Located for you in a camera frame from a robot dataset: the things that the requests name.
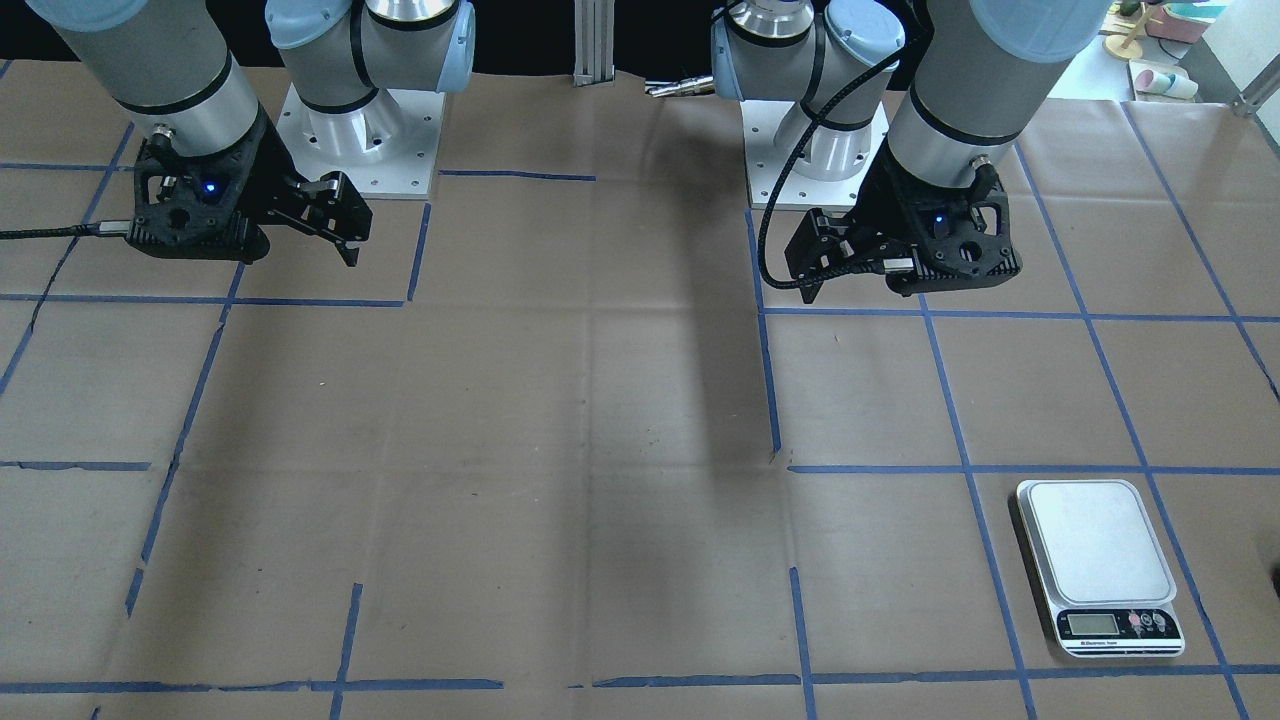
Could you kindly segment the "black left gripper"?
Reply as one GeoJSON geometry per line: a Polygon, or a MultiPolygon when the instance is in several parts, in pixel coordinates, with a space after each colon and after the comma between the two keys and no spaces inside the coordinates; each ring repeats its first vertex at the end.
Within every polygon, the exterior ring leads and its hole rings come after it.
{"type": "Polygon", "coordinates": [[[1002,284],[1023,269],[1009,229],[1009,196],[987,156],[975,179],[959,188],[933,186],[881,150],[855,208],[835,215],[809,209],[785,249],[804,304],[823,282],[876,273],[896,293],[977,290],[1002,284]]]}

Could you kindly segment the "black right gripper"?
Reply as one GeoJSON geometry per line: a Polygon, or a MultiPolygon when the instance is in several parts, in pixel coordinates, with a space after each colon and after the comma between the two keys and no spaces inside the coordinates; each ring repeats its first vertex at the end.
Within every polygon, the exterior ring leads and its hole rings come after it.
{"type": "Polygon", "coordinates": [[[161,259],[253,263],[270,249],[262,227],[288,225],[357,266],[372,209],[343,172],[301,176],[264,110],[220,152],[186,158],[175,141],[175,131],[156,126],[140,147],[131,247],[161,259]]]}

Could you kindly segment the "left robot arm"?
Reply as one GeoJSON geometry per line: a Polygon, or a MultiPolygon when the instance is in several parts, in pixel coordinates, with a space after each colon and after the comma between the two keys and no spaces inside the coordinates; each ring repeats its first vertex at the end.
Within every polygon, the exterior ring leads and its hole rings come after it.
{"type": "Polygon", "coordinates": [[[1075,55],[1098,33],[1106,1],[728,1],[710,23],[716,92],[788,101],[772,213],[817,135],[859,135],[900,67],[905,99],[869,160],[852,208],[806,211],[762,281],[812,302],[841,275],[876,273],[902,296],[978,290],[1021,272],[997,165],[1075,55]]]}

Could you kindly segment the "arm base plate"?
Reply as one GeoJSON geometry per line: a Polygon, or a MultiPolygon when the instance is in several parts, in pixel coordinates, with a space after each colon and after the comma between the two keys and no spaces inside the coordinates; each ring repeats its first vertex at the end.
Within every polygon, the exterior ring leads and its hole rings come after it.
{"type": "MultiPolygon", "coordinates": [[[[748,100],[740,108],[750,206],[763,210],[809,118],[794,102],[748,100]]],[[[870,123],[860,129],[818,127],[774,206],[790,211],[850,210],[887,131],[888,119],[881,104],[870,123]]]]}
{"type": "Polygon", "coordinates": [[[383,90],[365,108],[326,114],[307,108],[291,86],[276,129],[296,169],[311,181],[340,170],[365,199],[425,201],[448,97],[383,90]]]}

